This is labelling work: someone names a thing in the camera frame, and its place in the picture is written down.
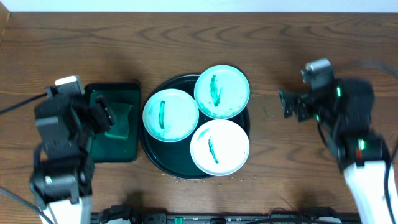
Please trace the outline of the green scrubbing sponge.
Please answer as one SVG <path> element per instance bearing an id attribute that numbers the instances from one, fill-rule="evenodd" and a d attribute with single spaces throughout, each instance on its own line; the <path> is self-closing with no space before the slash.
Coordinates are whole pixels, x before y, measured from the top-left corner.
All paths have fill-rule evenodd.
<path id="1" fill-rule="evenodd" d="M 105 136 L 111 139 L 127 140 L 130 132 L 129 114 L 133 105 L 128 103 L 114 102 L 110 104 L 114 115 L 115 124 L 111 129 L 105 132 Z"/>

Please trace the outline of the white plate green smear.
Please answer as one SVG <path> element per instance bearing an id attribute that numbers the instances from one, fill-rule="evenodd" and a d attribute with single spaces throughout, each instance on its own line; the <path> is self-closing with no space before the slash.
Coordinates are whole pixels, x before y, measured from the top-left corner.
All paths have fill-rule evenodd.
<path id="1" fill-rule="evenodd" d="M 201 125 L 190 142 L 194 164 L 212 176 L 226 176 L 239 170 L 249 155 L 249 138 L 244 129 L 227 119 Z"/>

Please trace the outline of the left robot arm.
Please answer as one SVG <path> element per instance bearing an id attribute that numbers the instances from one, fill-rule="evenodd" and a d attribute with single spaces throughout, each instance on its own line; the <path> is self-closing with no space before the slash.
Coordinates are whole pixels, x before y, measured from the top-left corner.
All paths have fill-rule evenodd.
<path id="1" fill-rule="evenodd" d="M 89 223 L 92 208 L 90 156 L 98 133 L 110 130 L 114 115 L 103 96 L 93 105 L 83 95 L 57 95 L 35 107 L 42 142 L 34 151 L 30 189 L 45 223 Z"/>

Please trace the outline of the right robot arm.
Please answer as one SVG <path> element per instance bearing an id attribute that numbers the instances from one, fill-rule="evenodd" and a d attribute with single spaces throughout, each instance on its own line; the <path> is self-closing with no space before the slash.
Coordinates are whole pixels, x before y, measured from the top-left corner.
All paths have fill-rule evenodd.
<path id="1" fill-rule="evenodd" d="M 374 92 L 365 80 L 336 79 L 305 93 L 279 90 L 284 117 L 317 121 L 324 145 L 336 159 L 362 223 L 397 223 L 392 157 L 371 129 Z"/>

